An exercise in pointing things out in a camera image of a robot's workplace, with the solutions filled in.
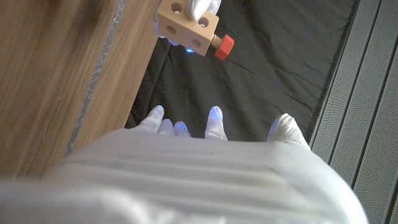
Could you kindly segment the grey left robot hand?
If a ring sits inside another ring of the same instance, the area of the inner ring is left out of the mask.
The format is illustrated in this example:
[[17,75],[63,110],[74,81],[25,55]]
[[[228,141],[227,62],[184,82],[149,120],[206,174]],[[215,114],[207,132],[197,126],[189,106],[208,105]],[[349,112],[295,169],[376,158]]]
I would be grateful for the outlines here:
[[[158,35],[159,38],[164,39],[165,36],[163,36],[159,32],[159,26],[158,26],[158,20],[157,20],[157,11],[159,9],[161,2],[162,1],[160,0],[157,5],[157,9],[155,10],[155,13],[154,13],[154,22],[155,22],[154,23],[154,31]],[[221,0],[188,0],[187,14],[192,21],[198,21],[206,11],[209,11],[210,13],[216,15],[220,8],[220,5],[221,5]],[[170,39],[167,39],[167,40],[173,46],[179,45],[178,42],[172,41]]]

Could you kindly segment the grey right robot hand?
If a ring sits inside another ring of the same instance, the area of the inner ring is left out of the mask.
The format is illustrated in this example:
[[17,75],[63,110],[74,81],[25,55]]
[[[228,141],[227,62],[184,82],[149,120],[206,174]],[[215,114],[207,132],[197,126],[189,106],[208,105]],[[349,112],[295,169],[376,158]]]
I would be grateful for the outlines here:
[[2,223],[367,223],[351,187],[295,119],[264,142],[229,141],[214,106],[205,136],[156,106],[69,154],[39,179],[1,181]]

